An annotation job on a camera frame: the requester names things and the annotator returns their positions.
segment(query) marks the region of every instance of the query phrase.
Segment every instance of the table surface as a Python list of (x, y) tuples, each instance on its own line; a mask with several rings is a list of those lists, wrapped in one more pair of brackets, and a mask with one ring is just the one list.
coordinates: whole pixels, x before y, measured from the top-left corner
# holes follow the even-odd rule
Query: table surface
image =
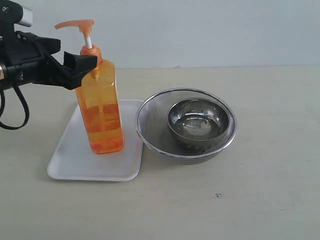
[[(210, 161), (176, 165), (143, 149), (129, 182), (56, 181), (47, 165), (77, 105), (74, 91), (21, 88), (30, 121), (0, 130), (0, 239), (319, 239), (320, 66), (118, 69), (121, 99), (174, 88), (222, 98), (238, 120)], [(3, 122), (22, 122), (7, 90)]]

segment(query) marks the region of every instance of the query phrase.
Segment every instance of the metal bowl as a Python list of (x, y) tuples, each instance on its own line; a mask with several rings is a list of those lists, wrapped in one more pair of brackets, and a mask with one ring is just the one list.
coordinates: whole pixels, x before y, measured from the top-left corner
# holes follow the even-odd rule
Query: metal bowl
[[(188, 98), (202, 98), (223, 106), (229, 116), (229, 125), (223, 138), (205, 150), (182, 147), (172, 136), (168, 124), (169, 109), (177, 102)], [(153, 152), (182, 164), (207, 161), (232, 142), (236, 135), (237, 121), (230, 107), (218, 97), (193, 88), (173, 88), (154, 94), (145, 100), (136, 113), (135, 127), (144, 144)]]
[(223, 105), (205, 98), (192, 97), (170, 108), (167, 124), (178, 143), (198, 151), (219, 143), (230, 121)]

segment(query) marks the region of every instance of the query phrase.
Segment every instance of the white tray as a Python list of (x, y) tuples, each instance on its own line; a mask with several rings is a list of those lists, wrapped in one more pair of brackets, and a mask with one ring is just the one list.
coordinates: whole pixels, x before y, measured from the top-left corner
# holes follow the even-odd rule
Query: white tray
[(51, 161), (48, 175), (57, 180), (129, 181), (140, 170), (143, 143), (135, 128), (141, 100), (120, 100), (124, 147), (119, 152), (95, 154), (89, 145), (79, 106), (76, 107)]

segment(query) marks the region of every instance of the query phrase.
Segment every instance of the orange soap bottle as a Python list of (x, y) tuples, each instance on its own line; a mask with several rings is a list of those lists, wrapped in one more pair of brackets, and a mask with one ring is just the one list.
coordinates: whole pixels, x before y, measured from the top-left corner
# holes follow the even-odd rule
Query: orange soap bottle
[(102, 59), (100, 49), (92, 45), (90, 33), (93, 20), (73, 20), (59, 23), (56, 29), (78, 27), (84, 35), (81, 55), (95, 55), (97, 67), (75, 89), (91, 149), (97, 154), (120, 151), (124, 137), (119, 113), (115, 65)]

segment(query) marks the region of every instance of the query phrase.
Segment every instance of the pump nozzle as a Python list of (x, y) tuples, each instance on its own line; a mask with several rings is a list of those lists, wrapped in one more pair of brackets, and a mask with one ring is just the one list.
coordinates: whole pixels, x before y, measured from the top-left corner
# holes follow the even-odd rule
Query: pump nozzle
[(100, 49), (92, 45), (90, 33), (92, 31), (92, 26), (95, 24), (95, 21), (92, 19), (82, 19), (82, 20), (72, 20), (61, 22), (54, 27), (56, 29), (61, 29), (65, 27), (77, 27), (79, 31), (83, 33), (85, 46), (82, 47), (80, 54), (81, 55), (95, 55), (98, 57), (97, 63), (99, 64), (102, 61)]

